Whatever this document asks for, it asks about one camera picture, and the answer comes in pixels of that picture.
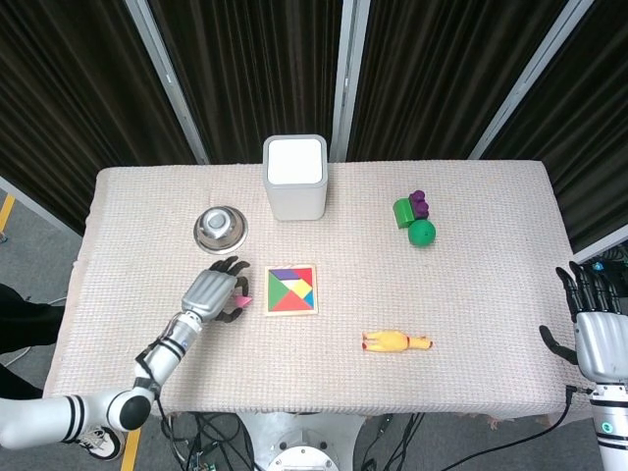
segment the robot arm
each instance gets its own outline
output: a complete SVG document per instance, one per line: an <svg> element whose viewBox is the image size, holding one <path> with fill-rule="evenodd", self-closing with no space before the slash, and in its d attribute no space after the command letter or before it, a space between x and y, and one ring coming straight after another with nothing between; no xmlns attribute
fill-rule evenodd
<svg viewBox="0 0 628 471"><path fill-rule="evenodd" d="M574 323L576 350L560 345L550 329L539 328L551 352L578 365L596 383L590 402L604 470L628 469L628 316L607 280L575 263L574 279L556 268Z"/></svg>
<svg viewBox="0 0 628 471"><path fill-rule="evenodd" d="M141 427L153 401L202 329L211 320L231 322L242 312L223 311L235 288L248 295L246 278L237 278L246 262L237 257L216 262L201 272L183 296L182 312L135 359L131 390L34 400L0 399L0 445L25 448L55 442L71 443L92 426L109 424L130 431Z"/></svg>

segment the yellow rubber chicken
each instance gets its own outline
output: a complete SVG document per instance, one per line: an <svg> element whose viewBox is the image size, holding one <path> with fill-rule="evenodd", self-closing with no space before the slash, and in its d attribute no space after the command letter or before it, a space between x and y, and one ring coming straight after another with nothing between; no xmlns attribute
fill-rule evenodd
<svg viewBox="0 0 628 471"><path fill-rule="evenodd" d="M408 348L427 350L432 341L426 337L409 337L400 331L379 331L362 334L362 349L369 351L404 351Z"/></svg>

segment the blue triangle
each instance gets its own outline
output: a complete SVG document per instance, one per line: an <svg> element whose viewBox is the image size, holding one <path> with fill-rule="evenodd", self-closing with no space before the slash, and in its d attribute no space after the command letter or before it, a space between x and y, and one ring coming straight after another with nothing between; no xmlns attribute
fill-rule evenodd
<svg viewBox="0 0 628 471"><path fill-rule="evenodd" d="M305 302L307 302L312 308L314 308L314 289L311 289L310 292L307 293L307 296L303 298Z"/></svg>

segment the dark curtain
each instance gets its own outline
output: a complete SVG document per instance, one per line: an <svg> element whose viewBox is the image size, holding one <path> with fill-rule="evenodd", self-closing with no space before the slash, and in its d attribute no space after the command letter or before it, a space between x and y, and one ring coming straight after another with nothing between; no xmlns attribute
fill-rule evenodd
<svg viewBox="0 0 628 471"><path fill-rule="evenodd" d="M340 0L150 0L212 163L256 163L266 137L332 141Z"/></svg>
<svg viewBox="0 0 628 471"><path fill-rule="evenodd" d="M192 164L122 1L0 2L0 175L82 232L96 174Z"/></svg>
<svg viewBox="0 0 628 471"><path fill-rule="evenodd" d="M348 160L465 159L565 0L373 0Z"/></svg>
<svg viewBox="0 0 628 471"><path fill-rule="evenodd" d="M484 158L545 163L574 250L628 224L628 3L571 34Z"/></svg>

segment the metal bowl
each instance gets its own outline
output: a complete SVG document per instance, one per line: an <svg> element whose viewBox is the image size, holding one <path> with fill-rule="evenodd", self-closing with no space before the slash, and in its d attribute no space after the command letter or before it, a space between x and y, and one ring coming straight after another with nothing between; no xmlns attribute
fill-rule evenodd
<svg viewBox="0 0 628 471"><path fill-rule="evenodd" d="M246 218L231 206L209 208L194 224L194 240L198 246L216 255L236 250L247 234Z"/></svg>

